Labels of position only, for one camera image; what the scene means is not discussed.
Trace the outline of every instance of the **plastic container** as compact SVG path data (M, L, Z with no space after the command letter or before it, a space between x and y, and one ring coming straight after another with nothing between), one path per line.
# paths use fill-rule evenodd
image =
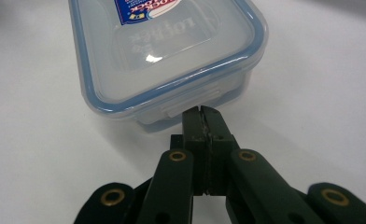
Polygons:
M150 124L244 85L267 40L247 0L69 0L83 96Z

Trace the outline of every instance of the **tabletop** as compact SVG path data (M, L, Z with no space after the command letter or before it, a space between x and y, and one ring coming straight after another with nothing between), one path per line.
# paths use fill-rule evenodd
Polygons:
M264 56L217 109L292 187L331 182L366 202L366 0L253 2ZM153 176L174 133L88 108L67 0L0 0L0 223L73 223L97 188ZM224 199L196 197L193 223L230 223Z

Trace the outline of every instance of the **label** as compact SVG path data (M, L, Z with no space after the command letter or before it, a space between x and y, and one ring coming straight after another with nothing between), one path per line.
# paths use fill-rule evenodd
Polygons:
M171 10L181 0L115 0L121 25L148 21Z

